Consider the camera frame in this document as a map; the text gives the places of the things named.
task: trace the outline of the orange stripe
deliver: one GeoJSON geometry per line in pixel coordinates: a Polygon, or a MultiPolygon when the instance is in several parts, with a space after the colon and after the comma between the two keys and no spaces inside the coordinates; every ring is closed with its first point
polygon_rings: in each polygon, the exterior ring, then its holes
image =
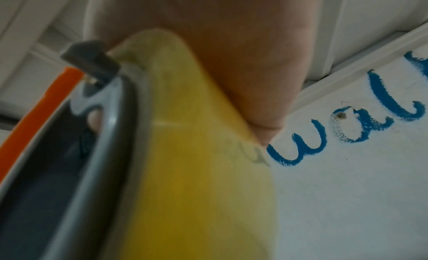
{"type": "Polygon", "coordinates": [[[82,76],[83,73],[80,70],[67,67],[49,86],[36,106],[16,125],[3,145],[0,146],[0,182],[36,132],[74,89],[82,76]]]}

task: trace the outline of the hand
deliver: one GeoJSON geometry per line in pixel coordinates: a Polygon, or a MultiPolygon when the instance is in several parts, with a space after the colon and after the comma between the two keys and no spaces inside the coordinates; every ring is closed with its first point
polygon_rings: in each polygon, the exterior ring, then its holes
{"type": "MultiPolygon", "coordinates": [[[[305,79],[319,3],[90,0],[84,38],[101,39],[111,48],[143,29],[174,31],[266,146],[285,126],[285,116],[305,79]]],[[[99,114],[92,114],[90,123],[97,118],[99,114]]]]}

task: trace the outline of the blue crayon writing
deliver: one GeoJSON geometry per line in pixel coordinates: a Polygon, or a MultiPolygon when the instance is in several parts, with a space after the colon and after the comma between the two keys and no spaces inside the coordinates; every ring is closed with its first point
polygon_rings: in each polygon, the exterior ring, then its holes
{"type": "Polygon", "coordinates": [[[333,131],[333,134],[339,138],[340,141],[347,143],[358,143],[369,139],[370,132],[373,130],[382,131],[390,127],[394,120],[391,117],[386,117],[384,123],[380,123],[373,119],[367,110],[360,109],[355,110],[354,114],[357,117],[357,120],[361,123],[361,134],[360,137],[353,140],[348,138],[342,131],[341,121],[336,117],[338,113],[345,112],[347,109],[351,108],[350,106],[343,107],[333,111],[330,118],[330,125],[333,131]]]}
{"type": "Polygon", "coordinates": [[[428,59],[413,57],[413,51],[409,51],[404,55],[414,67],[416,67],[425,77],[428,78],[428,59]]]}
{"type": "Polygon", "coordinates": [[[325,133],[325,128],[324,126],[317,120],[313,120],[312,119],[312,124],[315,126],[315,128],[317,129],[318,133],[320,134],[320,138],[321,138],[321,144],[318,148],[310,148],[302,139],[302,137],[298,134],[293,133],[292,139],[294,141],[294,143],[297,146],[297,151],[299,153],[299,155],[297,156],[296,159],[294,160],[288,160],[285,159],[284,157],[282,157],[274,148],[272,145],[268,145],[267,147],[267,152],[269,153],[269,155],[279,164],[281,164],[282,166],[295,166],[297,165],[299,162],[301,162],[303,160],[303,157],[306,155],[315,155],[319,152],[321,152],[322,150],[324,150],[324,148],[327,145],[327,135],[325,133]]]}
{"type": "Polygon", "coordinates": [[[425,106],[421,102],[413,101],[413,107],[415,107],[416,112],[408,112],[407,110],[403,109],[388,93],[383,84],[382,79],[379,77],[378,74],[375,73],[373,69],[368,71],[367,74],[369,75],[370,87],[374,95],[379,100],[379,102],[389,111],[391,111],[394,115],[408,122],[418,120],[419,118],[424,116],[425,106]]]}

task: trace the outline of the white ceiling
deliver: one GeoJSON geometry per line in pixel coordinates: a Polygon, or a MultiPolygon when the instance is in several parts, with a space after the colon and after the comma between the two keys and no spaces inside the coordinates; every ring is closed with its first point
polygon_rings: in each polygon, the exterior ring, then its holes
{"type": "MultiPolygon", "coordinates": [[[[22,117],[63,69],[60,49],[82,39],[87,0],[0,2],[0,115],[22,117]]],[[[308,78],[319,80],[428,21],[427,2],[324,0],[308,78]]]]}

